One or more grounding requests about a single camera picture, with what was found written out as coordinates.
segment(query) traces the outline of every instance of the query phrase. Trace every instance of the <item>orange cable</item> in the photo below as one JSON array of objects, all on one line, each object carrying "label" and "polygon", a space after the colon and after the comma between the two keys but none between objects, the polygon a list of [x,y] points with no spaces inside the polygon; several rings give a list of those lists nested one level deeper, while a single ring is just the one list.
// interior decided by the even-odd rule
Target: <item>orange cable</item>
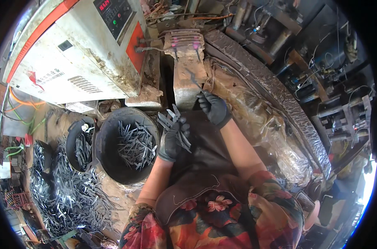
[{"label": "orange cable", "polygon": [[5,111],[3,111],[3,112],[11,112],[11,111],[14,111],[15,109],[17,109],[18,107],[21,107],[21,106],[22,106],[22,104],[19,104],[19,106],[14,107],[14,108],[12,108],[12,109],[10,109],[10,110],[5,110]]},{"label": "orange cable", "polygon": [[38,105],[41,105],[41,104],[44,104],[46,101],[40,101],[40,102],[37,102],[37,103],[32,103],[32,102],[24,102],[20,99],[18,99],[14,93],[12,92],[12,88],[9,87],[9,90],[10,90],[10,95],[11,97],[18,103],[22,104],[22,105],[27,105],[27,106],[33,106],[36,110],[37,110],[37,107]]}]

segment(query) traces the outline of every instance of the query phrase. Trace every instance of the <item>control panel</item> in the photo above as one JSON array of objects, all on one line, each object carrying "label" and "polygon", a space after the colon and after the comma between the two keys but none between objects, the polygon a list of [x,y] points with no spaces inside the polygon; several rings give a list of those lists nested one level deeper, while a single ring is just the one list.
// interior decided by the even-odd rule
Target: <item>control panel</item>
[{"label": "control panel", "polygon": [[127,0],[95,0],[93,3],[112,36],[115,40],[118,39],[123,26],[132,13],[132,8]]}]

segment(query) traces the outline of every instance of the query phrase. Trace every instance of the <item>floral shirt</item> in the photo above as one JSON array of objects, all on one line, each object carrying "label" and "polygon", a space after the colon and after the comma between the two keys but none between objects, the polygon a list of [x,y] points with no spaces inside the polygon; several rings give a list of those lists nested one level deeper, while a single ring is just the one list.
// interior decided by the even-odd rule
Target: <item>floral shirt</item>
[{"label": "floral shirt", "polygon": [[[260,248],[295,248],[304,222],[298,201],[268,171],[256,172],[248,193],[248,207],[256,234],[245,226],[243,205],[228,192],[209,190],[184,202],[172,215],[167,229],[174,248],[252,248],[257,236]],[[120,248],[166,248],[166,232],[152,207],[134,205],[122,232]]]}]

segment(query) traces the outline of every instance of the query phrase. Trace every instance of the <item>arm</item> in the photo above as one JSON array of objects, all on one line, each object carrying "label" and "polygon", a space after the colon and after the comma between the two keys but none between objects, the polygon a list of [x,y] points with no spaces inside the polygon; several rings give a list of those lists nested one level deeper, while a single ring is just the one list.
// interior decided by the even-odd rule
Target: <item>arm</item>
[{"label": "arm", "polygon": [[208,91],[200,93],[197,97],[208,119],[220,129],[240,177],[247,181],[255,172],[266,171],[264,163],[232,119],[224,100]]},{"label": "arm", "polygon": [[136,204],[147,203],[151,207],[155,207],[156,199],[168,186],[172,166],[173,162],[156,157],[154,166],[137,198]]},{"label": "arm", "polygon": [[256,151],[244,137],[233,119],[220,129],[231,160],[244,180],[258,171],[267,171]]},{"label": "arm", "polygon": [[156,157],[151,173],[137,198],[136,204],[146,203],[155,207],[159,195],[168,187],[173,163],[176,161],[177,155],[182,149],[178,145],[176,134],[181,130],[185,137],[190,135],[188,130],[190,125],[185,124],[185,122],[186,119],[182,117],[167,133],[164,132],[162,134],[158,156]]}]

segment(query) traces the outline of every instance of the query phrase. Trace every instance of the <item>brown apron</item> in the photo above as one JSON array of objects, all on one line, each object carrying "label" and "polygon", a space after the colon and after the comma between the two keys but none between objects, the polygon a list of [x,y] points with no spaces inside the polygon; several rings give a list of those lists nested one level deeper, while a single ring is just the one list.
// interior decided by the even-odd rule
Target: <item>brown apron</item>
[{"label": "brown apron", "polygon": [[[172,168],[169,187],[155,204],[158,221],[166,232],[167,248],[173,248],[168,222],[185,202],[208,190],[230,193],[238,202],[248,204],[249,185],[238,177],[219,129],[208,121],[202,111],[182,113],[190,124],[191,151],[182,150]],[[248,205],[242,215],[253,221]],[[253,248],[259,248],[255,223],[246,227]]]}]

